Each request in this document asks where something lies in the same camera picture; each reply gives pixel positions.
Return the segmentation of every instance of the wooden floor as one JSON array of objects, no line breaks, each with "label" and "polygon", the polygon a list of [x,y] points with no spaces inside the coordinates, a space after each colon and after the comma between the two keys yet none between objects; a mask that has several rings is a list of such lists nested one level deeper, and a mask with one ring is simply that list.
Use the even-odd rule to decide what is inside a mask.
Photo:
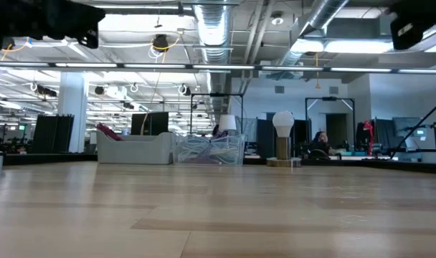
[{"label": "wooden floor", "polygon": [[436,257],[436,175],[372,168],[5,167],[0,258]]}]

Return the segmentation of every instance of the red pillow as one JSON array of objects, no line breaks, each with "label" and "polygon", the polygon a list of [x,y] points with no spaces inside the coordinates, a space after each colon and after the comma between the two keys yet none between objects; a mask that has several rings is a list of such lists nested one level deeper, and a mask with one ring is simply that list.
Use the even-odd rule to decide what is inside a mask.
[{"label": "red pillow", "polygon": [[124,141],[121,137],[119,137],[119,135],[113,132],[113,130],[111,130],[108,126],[103,125],[102,123],[98,123],[96,128],[102,133],[104,133],[106,136],[108,136],[109,138],[112,138],[113,140]]}]

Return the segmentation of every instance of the column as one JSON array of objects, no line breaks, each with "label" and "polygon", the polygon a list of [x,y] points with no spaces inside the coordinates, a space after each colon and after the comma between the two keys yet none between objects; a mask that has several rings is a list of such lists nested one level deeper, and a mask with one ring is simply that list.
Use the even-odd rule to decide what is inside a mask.
[{"label": "column", "polygon": [[84,72],[61,73],[58,114],[75,116],[69,152],[84,151],[88,91],[89,84]]}]

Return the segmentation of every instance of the transparent plastic bin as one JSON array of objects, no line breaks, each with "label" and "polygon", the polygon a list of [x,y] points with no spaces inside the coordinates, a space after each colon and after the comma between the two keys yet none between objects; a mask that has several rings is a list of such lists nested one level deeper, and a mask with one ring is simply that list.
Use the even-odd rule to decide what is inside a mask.
[{"label": "transparent plastic bin", "polygon": [[176,136],[174,163],[241,166],[244,160],[245,135],[208,139]]}]

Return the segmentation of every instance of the woman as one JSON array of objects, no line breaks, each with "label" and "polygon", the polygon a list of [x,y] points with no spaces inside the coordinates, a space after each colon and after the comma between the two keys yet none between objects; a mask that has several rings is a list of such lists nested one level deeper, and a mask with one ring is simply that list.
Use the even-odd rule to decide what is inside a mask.
[{"label": "woman", "polygon": [[336,150],[332,149],[328,144],[328,136],[326,135],[326,132],[323,131],[318,131],[316,133],[316,136],[313,139],[311,150],[324,151],[328,155],[333,155],[336,152]]},{"label": "woman", "polygon": [[213,128],[212,139],[220,139],[227,136],[227,131],[219,131],[219,125],[215,125]]}]

